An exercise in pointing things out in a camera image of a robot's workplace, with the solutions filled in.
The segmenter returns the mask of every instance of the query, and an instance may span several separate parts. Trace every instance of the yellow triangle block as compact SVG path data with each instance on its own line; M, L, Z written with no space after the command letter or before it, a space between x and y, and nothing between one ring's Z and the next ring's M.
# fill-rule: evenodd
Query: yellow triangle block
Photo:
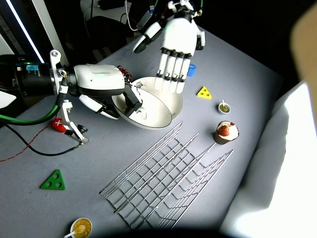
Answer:
M208 91L208 89L204 86L197 94L197 97L211 99L211 94Z

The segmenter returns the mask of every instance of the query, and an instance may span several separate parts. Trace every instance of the wire rack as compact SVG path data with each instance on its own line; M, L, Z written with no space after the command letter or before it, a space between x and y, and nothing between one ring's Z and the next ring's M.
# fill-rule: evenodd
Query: wire rack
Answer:
M195 157L178 136L182 122L109 183L106 198L132 229L173 228L233 150L210 163L205 155L215 143Z

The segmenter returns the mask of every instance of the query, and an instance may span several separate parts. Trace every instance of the triangle block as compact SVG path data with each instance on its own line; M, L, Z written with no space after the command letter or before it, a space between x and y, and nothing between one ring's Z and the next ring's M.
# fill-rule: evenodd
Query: triangle block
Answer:
M211 94L210 94L210 92L208 91L208 89L204 86L204 87L202 87L202 89L198 92L197 97L211 99Z
M55 170L44 184L42 184L41 189L65 190L65 183L60 170Z

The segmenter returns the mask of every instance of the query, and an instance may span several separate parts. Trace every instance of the green triangle block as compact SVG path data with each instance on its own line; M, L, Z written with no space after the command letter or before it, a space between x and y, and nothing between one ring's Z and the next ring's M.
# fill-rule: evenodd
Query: green triangle block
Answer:
M42 184L41 189L65 190L65 184L60 170L55 170L44 184Z

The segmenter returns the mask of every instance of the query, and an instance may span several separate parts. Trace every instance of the white led light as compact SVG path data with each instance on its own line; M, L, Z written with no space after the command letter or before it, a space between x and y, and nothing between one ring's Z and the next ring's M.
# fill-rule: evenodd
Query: white led light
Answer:
M10 7L10 9L11 9L11 11L12 11L14 17L15 17L15 19L18 21L18 23L19 23L19 25L20 25L22 31L24 32L24 35L26 36L26 38L27 38L28 41L30 42L30 44L31 44L33 50L35 51L36 55L38 56L39 60L41 61L41 63L44 63L43 58L41 57L41 55L40 55L38 49L35 47L35 45L34 45L32 39L31 39L29 33L28 33L27 30L25 29L25 27L24 27L24 25L23 25L23 23L22 23L22 21L21 21L19 15L16 13L16 11L15 11L15 9L14 9L14 7L13 7L11 1L10 1L10 0L6 0L6 2L8 3L8 5L9 5L9 7Z

